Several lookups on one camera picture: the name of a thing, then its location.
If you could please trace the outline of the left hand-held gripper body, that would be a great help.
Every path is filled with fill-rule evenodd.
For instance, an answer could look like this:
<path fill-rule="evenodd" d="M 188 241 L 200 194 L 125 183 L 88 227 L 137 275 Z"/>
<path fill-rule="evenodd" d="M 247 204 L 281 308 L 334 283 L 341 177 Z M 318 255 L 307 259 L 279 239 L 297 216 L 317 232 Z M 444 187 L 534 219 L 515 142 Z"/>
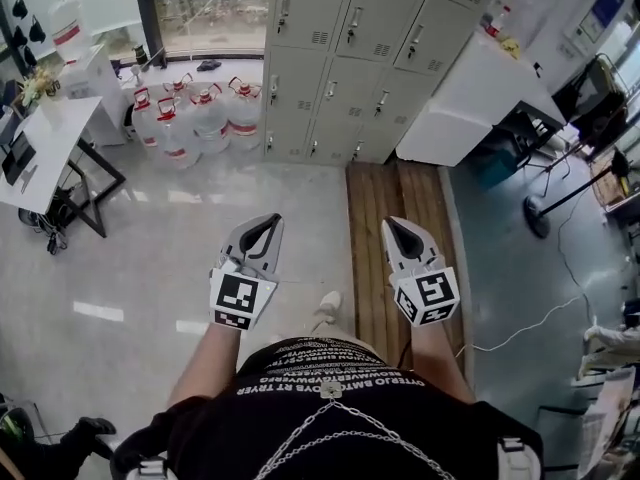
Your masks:
<path fill-rule="evenodd" d="M 218 266 L 210 271 L 209 284 L 210 322 L 250 331 L 274 295 L 278 280 L 222 255 Z"/>

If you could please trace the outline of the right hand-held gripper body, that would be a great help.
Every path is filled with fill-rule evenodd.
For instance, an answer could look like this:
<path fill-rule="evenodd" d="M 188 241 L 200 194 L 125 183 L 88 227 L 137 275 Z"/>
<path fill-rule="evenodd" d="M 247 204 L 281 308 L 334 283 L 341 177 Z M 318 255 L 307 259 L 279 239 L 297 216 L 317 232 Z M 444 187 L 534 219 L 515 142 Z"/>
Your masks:
<path fill-rule="evenodd" d="M 433 270 L 426 266 L 390 276 L 394 302 L 412 327 L 442 323 L 460 304 L 460 293 L 452 267 Z"/>

